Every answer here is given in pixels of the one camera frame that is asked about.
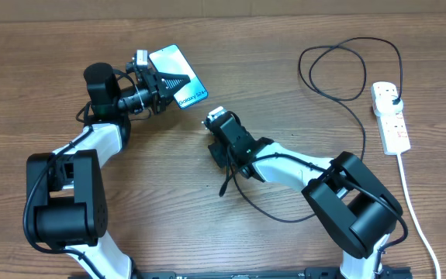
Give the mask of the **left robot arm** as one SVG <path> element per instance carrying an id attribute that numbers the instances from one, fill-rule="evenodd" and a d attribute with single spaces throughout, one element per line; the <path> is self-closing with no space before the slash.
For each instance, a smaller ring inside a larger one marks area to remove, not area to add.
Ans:
<path id="1" fill-rule="evenodd" d="M 129 116 L 163 112 L 190 77 L 134 63 L 126 71 L 95 63 L 85 69 L 84 79 L 90 100 L 76 115 L 81 134 L 26 161 L 23 232 L 33 249 L 67 254 L 90 278 L 139 278 L 134 260 L 107 231 L 101 169 L 129 142 Z"/>

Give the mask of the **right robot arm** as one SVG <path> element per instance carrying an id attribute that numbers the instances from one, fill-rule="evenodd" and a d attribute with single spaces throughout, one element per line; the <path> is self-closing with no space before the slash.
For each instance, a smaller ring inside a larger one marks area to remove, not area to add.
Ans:
<path id="1" fill-rule="evenodd" d="M 274 140 L 253 136 L 239 117 L 219 107 L 204 125 L 215 138 L 210 153 L 226 168 L 226 182 L 236 174 L 279 183 L 308 202 L 330 238 L 342 249 L 339 267 L 307 267 L 307 278 L 411 278 L 408 267 L 382 264 L 386 249 L 403 242 L 408 228 L 400 203 L 353 153 L 334 159 L 309 157 Z"/>

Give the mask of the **blue Galaxy smartphone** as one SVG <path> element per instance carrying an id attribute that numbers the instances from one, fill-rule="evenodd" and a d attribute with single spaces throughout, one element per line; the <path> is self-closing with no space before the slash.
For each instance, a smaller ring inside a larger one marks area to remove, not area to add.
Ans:
<path id="1" fill-rule="evenodd" d="M 208 97 L 208 91 L 176 44 L 154 51 L 149 56 L 161 73 L 180 109 L 186 109 Z"/>

